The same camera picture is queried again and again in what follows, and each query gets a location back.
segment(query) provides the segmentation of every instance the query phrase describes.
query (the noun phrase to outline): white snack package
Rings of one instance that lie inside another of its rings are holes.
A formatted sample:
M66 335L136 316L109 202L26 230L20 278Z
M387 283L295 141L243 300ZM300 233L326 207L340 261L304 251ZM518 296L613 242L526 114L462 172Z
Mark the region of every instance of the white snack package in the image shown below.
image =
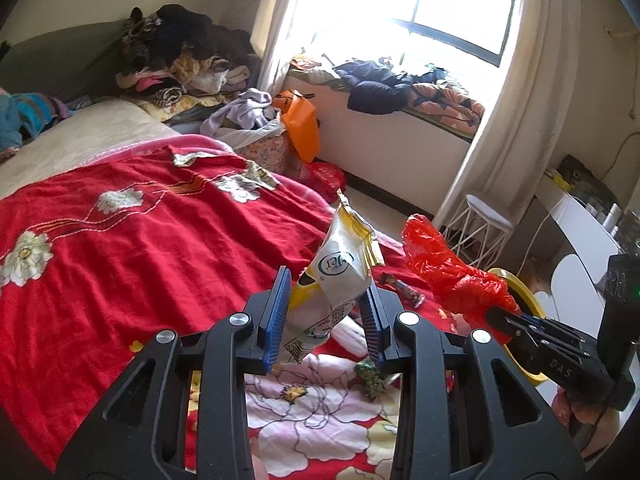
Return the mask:
M384 265L373 228L338 191L340 204L324 242L291 291L278 362L299 363L329 339Z

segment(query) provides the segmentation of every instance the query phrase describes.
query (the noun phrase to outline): pile of clothes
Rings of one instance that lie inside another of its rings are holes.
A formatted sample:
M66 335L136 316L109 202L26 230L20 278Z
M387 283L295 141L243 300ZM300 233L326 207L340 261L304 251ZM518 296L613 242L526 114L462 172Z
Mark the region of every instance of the pile of clothes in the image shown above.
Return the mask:
M388 58L378 61L354 59L328 67L304 55L291 61L290 75L311 84L350 92L347 108L372 115L401 110L471 137L476 133L484 106L471 99L451 74L434 64L422 75L396 72Z
M280 110L271 104L271 95L249 88L237 99L213 112L200 125L200 133L221 140L233 150L244 148L264 137L286 130Z
M37 92L8 94L0 89L0 164L72 114L55 97Z
M411 87L409 106L433 121L474 135L484 116L484 106L460 88L417 83Z
M349 110L386 115L407 106L411 85L435 83L447 78L443 68L428 66L427 69L424 74L416 76L393 72L392 67L382 62L355 59L335 67L334 72L351 86L347 103Z
M221 93L244 90L247 65L257 59L246 31L175 4L147 17L133 9L122 55L127 67L117 85L161 121L198 104L217 106L224 102Z

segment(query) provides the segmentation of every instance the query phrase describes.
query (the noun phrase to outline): human hand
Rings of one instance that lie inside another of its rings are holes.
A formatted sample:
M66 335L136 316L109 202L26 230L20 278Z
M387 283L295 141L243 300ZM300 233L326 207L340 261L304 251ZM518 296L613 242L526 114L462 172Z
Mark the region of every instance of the human hand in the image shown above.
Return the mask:
M556 414L560 423L569 429L569 422L573 415L583 424L596 425L595 434L585 449L582 450L584 458L605 449L613 442L620 430L620 414L613 408L603 412L603 407L590 402L569 402L564 388L558 387L558 392L553 400L551 409Z
M249 439L249 446L251 447L251 460L254 462L254 475L255 480L269 480L269 474L265 468L262 460L258 458L260 451L257 438Z

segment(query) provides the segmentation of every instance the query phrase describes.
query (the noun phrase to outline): red bag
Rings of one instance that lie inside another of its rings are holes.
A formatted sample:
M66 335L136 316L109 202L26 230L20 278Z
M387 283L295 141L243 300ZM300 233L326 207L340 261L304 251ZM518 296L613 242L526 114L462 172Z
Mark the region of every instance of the red bag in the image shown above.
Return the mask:
M344 190L347 178L344 172L335 164L328 162L312 162L303 164L298 179L301 184L310 187L324 198L329 204L337 199L337 191Z
M422 215L408 219L402 231L402 244L407 267L427 282L434 299L444 309L462 314L471 328L487 330L500 344L511 340L489 326L485 318L492 306L520 315L520 308L502 278L468 266Z

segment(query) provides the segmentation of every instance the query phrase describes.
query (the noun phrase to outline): white curtain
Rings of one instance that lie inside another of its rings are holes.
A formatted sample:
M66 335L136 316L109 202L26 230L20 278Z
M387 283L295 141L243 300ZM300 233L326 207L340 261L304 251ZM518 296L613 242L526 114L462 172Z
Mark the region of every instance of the white curtain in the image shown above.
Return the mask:
M291 57L300 45L293 39L298 0L260 0L251 44L262 59L258 90L276 94L282 88Z
M520 0L511 30L504 86L433 220L437 228L470 189L519 221L558 140L578 65L580 0Z

